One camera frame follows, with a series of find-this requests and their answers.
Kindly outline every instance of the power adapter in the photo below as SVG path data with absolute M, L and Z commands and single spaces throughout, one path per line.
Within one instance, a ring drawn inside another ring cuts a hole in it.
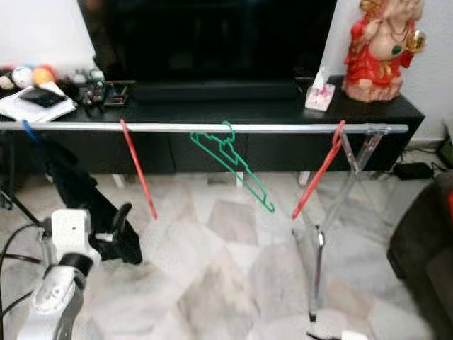
M 411 179 L 431 179 L 434 171 L 426 163 L 397 164 L 394 167 L 394 174 L 402 181 Z

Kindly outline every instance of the black phone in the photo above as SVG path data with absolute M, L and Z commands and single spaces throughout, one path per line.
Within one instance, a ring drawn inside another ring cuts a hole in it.
M 43 108 L 49 108 L 67 99 L 66 96 L 60 96 L 51 90 L 41 89 L 40 87 L 26 91 L 19 98 L 42 106 Z

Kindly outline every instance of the sofa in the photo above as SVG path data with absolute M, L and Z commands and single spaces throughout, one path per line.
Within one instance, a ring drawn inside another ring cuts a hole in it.
M 439 339 L 453 339 L 453 171 L 439 175 L 403 216 L 387 257 Z

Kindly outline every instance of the black cabinet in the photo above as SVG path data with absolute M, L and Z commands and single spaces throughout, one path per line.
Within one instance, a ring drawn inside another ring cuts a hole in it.
M 405 124 L 408 132 L 387 135 L 367 165 L 368 170 L 389 170 L 412 138 L 424 116 L 403 96 L 385 103 L 361 103 L 349 99 L 339 88 L 343 78 L 331 77 L 337 86 L 329 109 L 318 112 L 306 109 L 304 96 L 295 99 L 250 101 L 204 101 L 194 103 L 153 102 L 138 103 L 131 100 L 126 108 L 109 108 L 103 114 L 87 116 L 82 109 L 62 116 L 58 121 L 86 123 L 118 123 L 124 118 L 128 123 L 166 124 L 232 124 L 308 125 L 384 123 Z M 30 139 L 24 132 L 12 132 L 16 141 L 17 172 L 35 171 Z M 52 131 L 47 135 L 62 143 L 80 160 L 80 165 L 95 173 L 134 174 L 125 138 L 121 132 Z M 131 133 L 146 173 L 168 174 L 174 172 L 210 172 L 226 169 L 208 153 L 198 148 L 189 133 Z M 350 143 L 357 153 L 364 135 L 350 135 Z M 215 142 L 210 149 L 218 150 Z M 322 164 L 331 148 L 332 135 L 292 134 L 236 134 L 235 150 L 246 160 L 253 171 L 315 171 Z M 349 164 L 341 151 L 330 170 L 348 170 Z
M 220 139 L 228 137 L 226 134 L 214 134 Z M 206 140 L 201 137 L 200 141 L 215 152 L 219 157 L 223 157 L 216 142 Z M 171 151 L 177 172 L 222 172 L 227 171 L 217 160 L 211 157 L 205 150 L 200 149 L 192 140 L 188 133 L 175 133 L 170 136 Z M 246 156 L 247 136 L 236 134 L 234 149 L 241 156 Z M 234 166 L 237 171 L 243 171 L 243 166 Z
M 79 166 L 92 174 L 135 174 L 134 162 L 121 132 L 48 131 L 46 136 L 74 153 Z M 13 132 L 17 172 L 40 172 L 31 139 Z M 168 134 L 135 133 L 132 136 L 143 171 L 175 172 Z

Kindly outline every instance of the clothes hanger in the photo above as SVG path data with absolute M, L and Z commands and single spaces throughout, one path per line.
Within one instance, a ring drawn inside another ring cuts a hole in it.
M 33 129 L 31 128 L 31 126 L 28 124 L 28 121 L 23 119 L 22 120 L 22 126 L 25 128 L 25 131 L 27 132 L 27 134 L 30 136 L 30 138 L 38 143 L 39 142 L 39 139 L 38 137 L 36 137 L 35 133 L 33 132 Z
M 127 129 L 127 124 L 126 124 L 125 120 L 123 118 L 121 118 L 120 122 L 121 122 L 121 126 L 122 126 L 122 131 L 126 138 L 127 146 L 129 147 L 130 154 L 132 156 L 132 159 L 134 160 L 135 169 L 137 170 L 137 174 L 139 176 L 140 182 L 142 183 L 142 188 L 143 188 L 144 194 L 147 197 L 149 207 L 151 208 L 151 213 L 152 213 L 154 219 L 157 220 L 157 211 L 156 211 L 156 208 L 154 207 L 154 203 L 153 203 L 151 194 L 149 193 L 147 182 L 144 179 L 142 165 L 140 165 L 140 160 L 139 160 L 139 157 L 137 156 L 137 151 L 135 150 L 134 142 L 132 141 L 132 138 L 129 135 L 129 130 Z
M 244 186 L 258 199 L 258 201 L 264 205 L 264 207 L 271 213 L 275 212 L 275 206 L 268 202 L 268 193 L 264 188 L 264 185 L 261 183 L 260 179 L 250 170 L 246 161 L 242 159 L 242 157 L 236 152 L 234 149 L 233 143 L 236 140 L 236 132 L 234 131 L 231 124 L 227 121 L 224 121 L 222 124 L 225 124 L 229 127 L 231 136 L 228 136 L 225 139 L 220 139 L 214 135 L 210 135 L 207 133 L 200 133 L 200 132 L 192 132 L 190 134 L 190 139 L 194 142 L 200 149 L 204 150 L 208 153 L 212 158 L 216 159 L 220 164 L 225 166 L 228 171 L 230 171 L 235 177 L 240 180 Z M 216 155 L 209 147 L 204 145 L 200 138 L 205 138 L 206 140 L 216 142 L 219 145 L 220 154 L 223 158 Z M 260 193 L 257 193 L 254 188 L 251 187 L 244 178 L 238 174 L 236 170 L 234 170 L 231 165 L 239 166 L 242 165 L 247 172 L 247 174 L 253 179 L 256 185 L 260 189 Z
M 316 189 L 316 187 L 318 186 L 319 181 L 322 179 L 322 177 L 324 176 L 325 172 L 327 171 L 329 166 L 332 164 L 333 160 L 336 158 L 338 152 L 340 151 L 341 146 L 343 145 L 342 140 L 340 138 L 340 134 L 343 131 L 343 127 L 345 126 L 345 124 L 346 124 L 346 122 L 344 120 L 342 120 L 340 122 L 340 124 L 338 124 L 338 127 L 337 127 L 337 129 L 335 131 L 335 134 L 333 135 L 333 138 L 332 138 L 332 148 L 329 151 L 329 153 L 327 154 L 326 159 L 324 159 L 323 165 L 318 170 L 318 172 L 316 173 L 316 175 L 313 178 L 313 180 L 310 182 L 308 188 L 304 192 L 304 195 L 302 195 L 302 197 L 301 197 L 301 199 L 299 201 L 299 204 L 297 205 L 296 209 L 294 210 L 294 212 L 292 214 L 292 218 L 294 220 L 297 218 L 297 216 L 299 216 L 300 212 L 302 211 L 302 209 L 306 205 L 306 202 L 309 200 L 309 198 L 310 198 L 311 194 L 313 193 L 314 189 Z

